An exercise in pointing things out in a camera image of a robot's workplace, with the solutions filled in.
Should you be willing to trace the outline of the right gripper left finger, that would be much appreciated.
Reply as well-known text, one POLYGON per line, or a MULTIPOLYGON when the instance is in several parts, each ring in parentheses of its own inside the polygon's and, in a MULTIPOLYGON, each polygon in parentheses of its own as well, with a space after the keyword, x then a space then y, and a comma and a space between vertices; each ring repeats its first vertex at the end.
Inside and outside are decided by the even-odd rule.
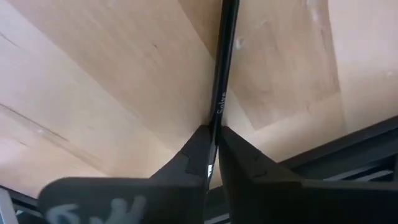
POLYGON ((210 141, 200 126, 148 179, 58 179, 41 190, 38 209, 49 224, 204 224, 210 141))

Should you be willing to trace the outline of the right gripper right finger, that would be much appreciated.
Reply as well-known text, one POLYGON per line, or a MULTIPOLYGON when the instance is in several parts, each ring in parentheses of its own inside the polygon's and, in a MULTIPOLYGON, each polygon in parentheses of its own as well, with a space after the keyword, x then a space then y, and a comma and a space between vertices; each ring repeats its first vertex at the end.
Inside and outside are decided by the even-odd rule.
POLYGON ((229 127, 219 163, 231 224, 398 224, 398 184, 304 179, 229 127))

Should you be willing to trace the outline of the thin long gold ferrule paintbrush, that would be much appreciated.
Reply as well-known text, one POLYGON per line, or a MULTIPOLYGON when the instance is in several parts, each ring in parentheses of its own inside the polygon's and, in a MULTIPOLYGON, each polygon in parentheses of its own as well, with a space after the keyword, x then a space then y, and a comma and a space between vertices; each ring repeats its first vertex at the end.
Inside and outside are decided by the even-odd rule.
POLYGON ((222 0, 212 98, 210 104, 210 120, 207 124, 207 128, 210 132, 210 152, 207 169, 208 177, 206 180, 207 190, 210 189, 210 182, 214 173, 216 153, 221 138, 222 119, 225 111, 239 3, 240 0, 222 0))

